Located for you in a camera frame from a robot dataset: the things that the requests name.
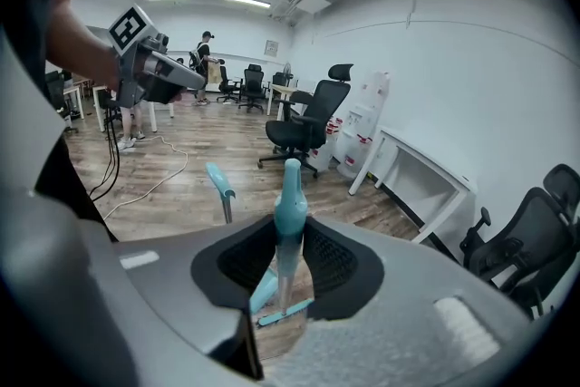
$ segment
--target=chair base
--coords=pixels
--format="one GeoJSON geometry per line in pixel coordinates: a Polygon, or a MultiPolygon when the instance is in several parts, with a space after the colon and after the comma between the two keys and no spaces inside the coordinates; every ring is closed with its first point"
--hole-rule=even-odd
{"type": "Polygon", "coordinates": [[[224,99],[224,102],[227,102],[227,101],[234,101],[235,103],[238,103],[239,102],[238,97],[234,97],[231,94],[221,95],[221,96],[217,97],[216,98],[216,102],[219,102],[219,99],[224,99]]]}
{"type": "Polygon", "coordinates": [[[238,108],[242,108],[242,107],[247,107],[247,112],[250,112],[250,109],[252,108],[258,108],[262,113],[264,113],[264,107],[262,105],[259,105],[257,103],[253,103],[253,102],[247,102],[247,103],[240,103],[238,106],[238,108]]]}
{"type": "Polygon", "coordinates": [[[312,166],[306,159],[308,158],[307,153],[303,153],[302,151],[295,152],[294,149],[290,149],[287,153],[283,153],[281,155],[275,155],[274,157],[264,157],[257,161],[257,166],[262,169],[264,167],[263,161],[276,161],[276,160],[289,160],[289,159],[297,159],[300,161],[300,164],[311,170],[313,172],[313,176],[315,179],[318,179],[318,169],[312,166]]]}

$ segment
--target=man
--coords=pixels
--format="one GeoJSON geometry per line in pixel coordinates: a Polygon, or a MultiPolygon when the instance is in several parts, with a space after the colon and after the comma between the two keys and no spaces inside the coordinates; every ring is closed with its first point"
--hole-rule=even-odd
{"type": "Polygon", "coordinates": [[[219,60],[212,58],[209,54],[209,39],[215,39],[210,31],[205,31],[201,35],[201,42],[198,43],[197,50],[199,55],[198,73],[201,74],[206,82],[203,87],[198,90],[198,98],[195,102],[196,105],[207,105],[209,103],[206,98],[206,86],[208,85],[209,68],[208,63],[219,63],[219,60]]]}
{"type": "MultiPolygon", "coordinates": [[[[44,97],[45,61],[116,90],[118,57],[73,14],[71,0],[3,0],[2,26],[16,56],[44,97]]],[[[60,139],[38,179],[36,190],[68,205],[79,218],[104,221],[87,195],[60,139]]],[[[116,240],[109,232],[111,240],[116,240]]]]}

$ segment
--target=white wall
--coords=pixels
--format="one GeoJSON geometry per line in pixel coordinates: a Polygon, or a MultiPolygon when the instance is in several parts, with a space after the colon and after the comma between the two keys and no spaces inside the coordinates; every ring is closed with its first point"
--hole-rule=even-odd
{"type": "MultiPolygon", "coordinates": [[[[409,8],[409,0],[338,0],[296,27],[290,61],[313,79],[355,63],[342,114],[366,76],[390,72],[380,124],[413,127],[437,151],[463,154],[478,195],[437,231],[460,256],[481,206],[493,221],[482,234],[492,237],[557,163],[580,171],[577,23],[561,0],[416,0],[406,29],[409,8]]],[[[428,219],[449,186],[403,160],[391,187],[428,219]]]]}
{"type": "Polygon", "coordinates": [[[185,63],[189,62],[188,51],[198,45],[202,33],[211,31],[216,38],[210,41],[209,49],[213,56],[226,61],[228,77],[243,77],[250,63],[262,66],[265,82],[284,69],[292,37],[292,30],[284,24],[261,15],[207,7],[203,11],[191,7],[146,11],[158,29],[169,36],[169,55],[183,57],[185,63]],[[277,57],[264,55],[266,40],[278,42],[277,57]]]}

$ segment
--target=black cable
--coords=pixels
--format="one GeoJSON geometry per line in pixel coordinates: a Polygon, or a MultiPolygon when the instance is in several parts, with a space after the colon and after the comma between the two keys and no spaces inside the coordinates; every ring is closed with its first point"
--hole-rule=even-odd
{"type": "Polygon", "coordinates": [[[115,126],[112,123],[112,118],[109,118],[109,124],[111,125],[112,140],[113,140],[113,143],[115,144],[115,152],[117,155],[117,170],[115,172],[115,177],[113,178],[112,183],[109,186],[109,188],[107,190],[105,190],[99,197],[95,198],[93,200],[93,202],[96,202],[99,198],[103,198],[104,196],[106,196],[111,191],[112,187],[115,185],[115,182],[117,182],[117,178],[119,177],[119,167],[121,166],[121,158],[119,156],[119,146],[117,145],[117,135],[115,134],[115,126]]]}
{"type": "MultiPolygon", "coordinates": [[[[109,118],[109,109],[105,109],[105,118],[109,118]]],[[[110,177],[110,176],[111,176],[111,174],[112,174],[112,171],[115,169],[115,165],[114,165],[114,163],[113,163],[113,161],[114,161],[114,157],[113,157],[113,149],[112,149],[112,145],[111,145],[111,135],[110,135],[110,133],[109,133],[109,123],[108,123],[108,120],[107,120],[107,125],[106,125],[106,127],[107,127],[107,142],[108,142],[108,144],[109,144],[109,164],[107,165],[107,169],[105,170],[105,174],[103,174],[103,175],[102,175],[102,181],[101,181],[101,184],[99,184],[98,186],[95,186],[94,188],[92,188],[91,192],[89,192],[89,197],[92,195],[92,193],[93,193],[93,192],[94,192],[96,189],[98,189],[98,188],[99,188],[100,186],[102,186],[102,185],[103,185],[105,182],[107,182],[107,180],[109,179],[109,177],[110,177]],[[111,167],[111,164],[112,164],[112,163],[113,163],[113,165],[112,165],[112,170],[111,170],[111,173],[109,173],[109,176],[107,176],[107,173],[109,172],[109,168],[111,167]]]]}

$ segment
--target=fluorescent light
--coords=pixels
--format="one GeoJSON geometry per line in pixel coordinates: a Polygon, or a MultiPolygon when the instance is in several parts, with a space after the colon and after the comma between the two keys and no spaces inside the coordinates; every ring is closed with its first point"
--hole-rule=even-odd
{"type": "Polygon", "coordinates": [[[261,6],[263,8],[270,8],[270,4],[266,2],[258,2],[257,0],[233,0],[234,2],[241,2],[242,4],[250,4],[255,6],[261,6]]]}

